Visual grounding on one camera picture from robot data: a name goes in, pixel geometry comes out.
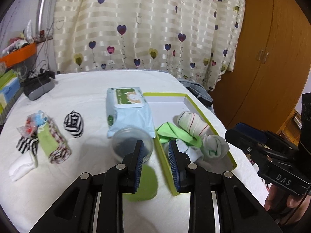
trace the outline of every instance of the white tablecloth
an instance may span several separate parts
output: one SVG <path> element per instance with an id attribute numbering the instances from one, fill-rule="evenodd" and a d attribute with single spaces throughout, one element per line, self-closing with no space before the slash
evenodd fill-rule
<path id="1" fill-rule="evenodd" d="M 116 164 L 111 158 L 106 137 L 107 88 L 130 86 L 140 87 L 143 92 L 189 93 L 172 75 L 155 71 L 60 74 L 56 76 L 56 81 L 55 88 L 36 101 L 30 101 L 23 94 L 15 104 L 0 136 L 0 204 L 21 233 L 29 232 L 82 172 L 94 175 L 105 172 Z M 194 96 L 189 95 L 217 132 L 224 136 L 226 129 L 220 120 Z M 20 180 L 11 182 L 8 168 L 21 155 L 15 148 L 21 137 L 16 127 L 23 126 L 26 117 L 38 110 L 54 119 L 73 153 L 62 164 L 52 165 L 39 147 L 38 168 Z M 64 118 L 72 110 L 79 112 L 84 120 L 84 133 L 80 138 L 73 138 L 63 128 Z M 231 146 L 230 152 L 238 165 L 233 173 L 264 204 L 268 192 L 256 171 L 241 150 Z M 124 232 L 188 232 L 189 195 L 173 197 L 170 194 L 155 151 L 148 164 L 152 165 L 157 174 L 157 196 L 150 201 L 136 203 L 123 200 Z"/>

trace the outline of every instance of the cabinet handle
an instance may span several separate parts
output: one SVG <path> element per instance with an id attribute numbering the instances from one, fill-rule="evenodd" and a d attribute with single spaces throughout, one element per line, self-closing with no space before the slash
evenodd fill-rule
<path id="1" fill-rule="evenodd" d="M 259 53 L 257 54 L 258 61 L 260 61 L 262 53 L 263 53 L 263 49 L 261 49 L 261 51 L 259 51 Z"/>
<path id="2" fill-rule="evenodd" d="M 266 61 L 267 61 L 267 57 L 268 57 L 268 55 L 269 55 L 269 53 L 267 52 L 266 53 L 266 55 L 265 55 L 265 57 L 264 57 L 264 59 L 263 59 L 263 63 L 265 64 L 266 63 Z"/>

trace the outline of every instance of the curtain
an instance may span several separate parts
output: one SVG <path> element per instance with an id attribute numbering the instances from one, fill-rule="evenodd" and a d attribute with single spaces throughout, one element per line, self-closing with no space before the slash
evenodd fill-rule
<path id="1" fill-rule="evenodd" d="M 57 0 L 58 73 L 154 69 L 212 90 L 240 34 L 245 0 Z"/>

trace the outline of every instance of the brown wooden cabinet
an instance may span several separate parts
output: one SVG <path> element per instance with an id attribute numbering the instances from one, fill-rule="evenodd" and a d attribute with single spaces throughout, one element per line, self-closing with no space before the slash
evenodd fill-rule
<path id="1" fill-rule="evenodd" d="M 211 92 L 227 128 L 277 132 L 294 109 L 311 64 L 311 25 L 295 0 L 246 0 L 234 72 Z"/>

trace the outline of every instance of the wet wipes package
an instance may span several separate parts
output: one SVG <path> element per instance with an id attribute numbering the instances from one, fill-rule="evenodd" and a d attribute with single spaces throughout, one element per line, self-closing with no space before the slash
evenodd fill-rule
<path id="1" fill-rule="evenodd" d="M 108 137 L 128 126 L 141 128 L 152 138 L 156 137 L 151 110 L 140 88 L 108 89 L 106 114 Z"/>

